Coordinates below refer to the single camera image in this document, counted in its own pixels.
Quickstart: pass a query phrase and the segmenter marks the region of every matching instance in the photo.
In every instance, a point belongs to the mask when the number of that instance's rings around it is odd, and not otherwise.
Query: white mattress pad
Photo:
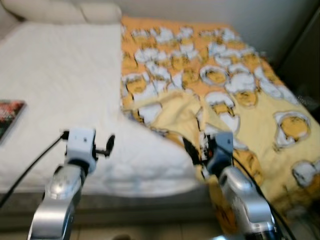
[[[96,144],[115,134],[110,158],[100,157],[84,194],[159,197],[195,188],[186,151],[120,111],[121,28],[116,25],[24,23],[0,45],[0,99],[26,101],[0,145],[0,192],[71,127],[96,128]],[[66,143],[51,150],[19,185],[42,192]]]

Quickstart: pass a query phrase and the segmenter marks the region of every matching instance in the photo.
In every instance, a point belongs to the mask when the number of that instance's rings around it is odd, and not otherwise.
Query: white wall
[[[0,40],[2,40],[18,24],[18,20],[8,13],[0,4]]]
[[[231,24],[250,45],[278,62],[319,0],[113,0],[124,14]]]

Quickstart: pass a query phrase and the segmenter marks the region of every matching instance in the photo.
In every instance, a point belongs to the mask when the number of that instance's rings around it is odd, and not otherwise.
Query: bedsheet
[[[129,121],[119,108],[121,26],[27,22],[0,45],[0,98],[26,108],[0,145],[0,192],[71,127],[96,128],[104,147],[115,134],[110,158],[99,158],[84,194],[161,197],[199,184],[183,149]],[[27,175],[18,192],[43,192],[65,143],[59,143]]]
[[[127,117],[185,149],[200,180],[210,140],[228,131],[233,157],[281,213],[320,196],[319,124],[230,26],[124,17],[121,95]],[[208,182],[234,231],[217,179]]]

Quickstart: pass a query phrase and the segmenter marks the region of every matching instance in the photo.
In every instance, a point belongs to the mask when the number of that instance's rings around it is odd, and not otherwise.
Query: black cable
[[[36,160],[31,163],[31,165],[21,174],[21,176],[15,181],[15,183],[12,185],[12,187],[9,189],[9,191],[6,192],[6,194],[3,196],[3,198],[0,201],[0,209],[4,206],[4,204],[7,202],[7,200],[10,198],[18,184],[22,181],[22,179],[27,175],[27,173],[34,167],[34,165],[47,153],[52,149],[61,139],[68,139],[69,132],[64,131],[63,134],[55,140]]]
[[[271,212],[280,220],[281,224],[283,225],[283,227],[285,228],[286,232],[289,234],[290,238],[292,240],[297,240],[296,237],[294,236],[293,232],[291,231],[291,229],[289,228],[289,226],[287,225],[287,223],[285,222],[285,220],[283,219],[283,217],[280,215],[280,213],[272,206],[272,204],[267,200],[267,198],[265,197],[264,193],[262,192],[261,188],[259,187],[259,185],[257,184],[256,180],[250,175],[250,173],[248,172],[248,170],[245,168],[245,166],[239,162],[236,158],[232,157],[234,161],[236,161],[240,167],[245,171],[245,173],[248,175],[248,177],[251,179],[251,181],[253,182],[253,184],[256,187],[257,192],[266,200],[266,202],[269,204],[269,207],[271,209]]]

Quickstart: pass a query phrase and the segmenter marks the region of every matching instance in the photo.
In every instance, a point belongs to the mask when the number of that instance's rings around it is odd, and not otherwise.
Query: cartoon print blanket
[[[122,19],[122,110],[185,148],[197,169],[208,140],[233,132],[233,156],[286,216],[320,197],[320,126],[253,47],[223,24]],[[217,179],[224,230],[234,216]]]

